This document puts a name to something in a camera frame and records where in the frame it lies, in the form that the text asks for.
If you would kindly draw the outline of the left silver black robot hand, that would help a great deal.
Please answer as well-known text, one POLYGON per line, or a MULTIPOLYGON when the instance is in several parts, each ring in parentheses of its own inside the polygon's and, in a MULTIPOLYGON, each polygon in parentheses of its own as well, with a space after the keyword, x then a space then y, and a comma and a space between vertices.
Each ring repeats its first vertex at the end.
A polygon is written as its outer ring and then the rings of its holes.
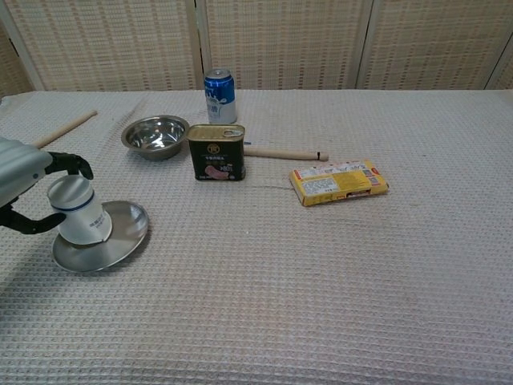
POLYGON ((81 156, 65 152, 46 152, 18 140, 1 138, 1 225, 23 234, 45 233, 66 219, 53 213, 41 220, 31 220, 17 213, 13 203, 43 177, 66 171, 91 180, 94 174, 81 156))

